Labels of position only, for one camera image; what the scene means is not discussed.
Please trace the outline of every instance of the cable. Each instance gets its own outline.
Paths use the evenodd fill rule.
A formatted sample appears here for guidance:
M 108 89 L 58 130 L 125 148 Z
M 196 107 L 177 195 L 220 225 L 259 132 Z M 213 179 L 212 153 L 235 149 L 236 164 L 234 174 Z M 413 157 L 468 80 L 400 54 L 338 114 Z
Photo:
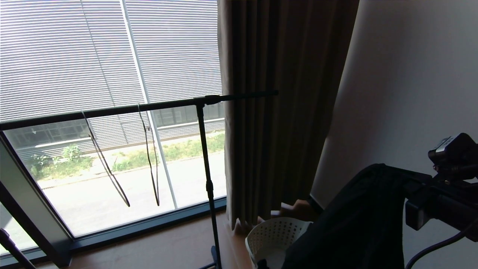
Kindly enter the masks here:
M 89 137 L 91 137 L 91 141 L 93 142 L 93 146 L 95 146 L 95 151 L 96 151 L 96 154 L 98 154 L 98 158 L 103 166 L 103 168 L 105 169 L 106 171 L 106 174 L 108 175 L 109 177 L 109 180 L 111 180 L 111 183 L 113 183 L 113 186 L 115 186 L 115 189 L 116 191 L 118 192 L 118 194 L 121 196 L 121 198 L 123 199 L 123 201 L 125 202 L 125 204 L 128 206 L 128 207 L 131 207 L 130 205 L 130 201 L 128 200 L 128 198 L 126 197 L 126 194 L 124 193 L 123 191 L 123 188 L 121 187 L 120 183 L 118 182 L 118 180 L 116 179 L 115 175 L 113 175 L 113 172 L 111 172 L 111 169 L 109 169 L 109 166 L 108 166 L 108 163 L 106 162 L 106 158 L 105 156 L 103 155 L 103 152 L 101 152 L 101 149 L 99 148 L 99 145 L 98 145 L 98 142 L 96 141 L 95 137 L 93 136 L 93 131 L 91 130 L 91 127 L 89 125 L 89 122 L 88 122 L 88 119 L 85 115 L 85 113 L 83 111 L 81 111 L 81 113 L 83 114 L 83 117 L 85 118 L 85 121 L 87 123 L 87 127 L 88 127 L 88 130 L 89 130 Z
M 140 114 L 141 123 L 143 124 L 143 129 L 144 129 L 144 136 L 146 138 L 146 154 L 148 156 L 148 163 L 150 165 L 152 189 L 154 191 L 154 197 L 156 199 L 156 204 L 159 206 L 158 155 L 156 154 L 156 147 L 154 146 L 154 143 L 153 143 L 154 157 L 156 159 L 156 185 L 155 185 L 154 184 L 154 177 L 152 175 L 152 165 L 151 165 L 151 158 L 150 158 L 149 147 L 148 147 L 148 133 L 146 132 L 146 125 L 144 124 L 143 116 L 141 115 L 140 104 L 138 104 L 138 113 Z
M 432 251 L 435 251 L 437 249 L 440 249 L 442 247 L 445 247 L 447 245 L 453 244 L 454 242 L 462 239 L 463 237 L 465 237 L 467 235 L 467 232 L 475 226 L 476 223 L 478 223 L 478 218 L 476 218 L 474 221 L 472 221 L 470 223 L 470 225 L 468 225 L 463 231 L 459 232 L 458 234 L 450 237 L 447 240 L 444 240 L 444 241 L 442 241 L 440 243 L 437 243 L 433 246 L 427 247 L 426 249 L 418 252 L 417 255 L 413 256 L 413 258 L 410 259 L 410 261 L 408 262 L 405 269 L 411 269 L 412 266 L 415 264 L 415 262 L 417 262 L 421 257 L 427 255 L 428 253 L 430 253 Z

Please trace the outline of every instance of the black garment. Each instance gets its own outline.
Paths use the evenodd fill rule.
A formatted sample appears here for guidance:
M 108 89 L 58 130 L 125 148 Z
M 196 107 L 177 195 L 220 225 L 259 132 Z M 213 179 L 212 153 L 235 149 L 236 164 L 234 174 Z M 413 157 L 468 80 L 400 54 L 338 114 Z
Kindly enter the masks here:
M 407 180 L 384 164 L 363 169 L 289 247 L 282 269 L 403 269 Z

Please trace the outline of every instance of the building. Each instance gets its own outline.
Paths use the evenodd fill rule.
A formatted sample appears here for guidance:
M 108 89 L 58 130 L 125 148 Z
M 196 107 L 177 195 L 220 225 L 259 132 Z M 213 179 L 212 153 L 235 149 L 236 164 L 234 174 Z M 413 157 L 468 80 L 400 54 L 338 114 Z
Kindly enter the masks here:
M 221 94 L 215 0 L 5 1 L 0 35 L 1 122 Z M 194 107 L 152 115 L 162 140 L 198 133 Z M 221 105 L 205 117 L 224 129 Z M 90 123 L 102 149 L 145 142 L 138 113 Z M 24 159 L 94 151 L 84 120 L 6 135 Z

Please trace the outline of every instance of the curtain fold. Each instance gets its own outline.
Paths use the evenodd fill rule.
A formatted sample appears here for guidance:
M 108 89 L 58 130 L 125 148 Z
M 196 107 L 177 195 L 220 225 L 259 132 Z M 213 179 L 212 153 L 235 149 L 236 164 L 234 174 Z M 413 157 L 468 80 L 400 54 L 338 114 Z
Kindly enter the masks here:
M 218 0 L 227 211 L 234 229 L 308 197 L 332 118 L 359 1 Z

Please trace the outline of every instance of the white plastic basket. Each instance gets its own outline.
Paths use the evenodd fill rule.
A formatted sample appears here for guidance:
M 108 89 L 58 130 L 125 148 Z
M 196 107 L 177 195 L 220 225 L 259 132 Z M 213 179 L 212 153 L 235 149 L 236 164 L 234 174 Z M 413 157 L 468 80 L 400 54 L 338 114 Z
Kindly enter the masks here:
M 294 218 L 275 218 L 265 221 L 252 229 L 246 237 L 246 248 L 253 265 L 266 259 L 270 269 L 280 269 L 285 260 L 285 251 L 292 245 L 312 222 Z

